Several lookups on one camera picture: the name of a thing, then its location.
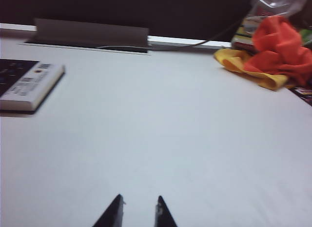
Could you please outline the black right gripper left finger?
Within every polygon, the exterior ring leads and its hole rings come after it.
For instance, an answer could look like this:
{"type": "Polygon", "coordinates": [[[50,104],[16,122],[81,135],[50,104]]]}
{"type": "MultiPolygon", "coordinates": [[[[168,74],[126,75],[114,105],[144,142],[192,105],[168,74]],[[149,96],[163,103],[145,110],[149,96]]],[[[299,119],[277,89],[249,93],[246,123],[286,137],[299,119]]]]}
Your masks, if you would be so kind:
{"type": "Polygon", "coordinates": [[[124,200],[121,194],[118,194],[93,227],[122,227],[124,200]]]}

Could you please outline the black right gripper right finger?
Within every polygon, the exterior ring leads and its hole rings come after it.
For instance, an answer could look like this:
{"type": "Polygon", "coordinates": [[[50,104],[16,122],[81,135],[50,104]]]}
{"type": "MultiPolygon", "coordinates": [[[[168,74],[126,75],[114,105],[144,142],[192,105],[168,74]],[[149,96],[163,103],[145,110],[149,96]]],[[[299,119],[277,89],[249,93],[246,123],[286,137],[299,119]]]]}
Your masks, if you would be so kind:
{"type": "Polygon", "coordinates": [[[156,204],[155,213],[155,226],[156,227],[177,227],[177,224],[172,217],[164,199],[159,196],[156,204]]]}

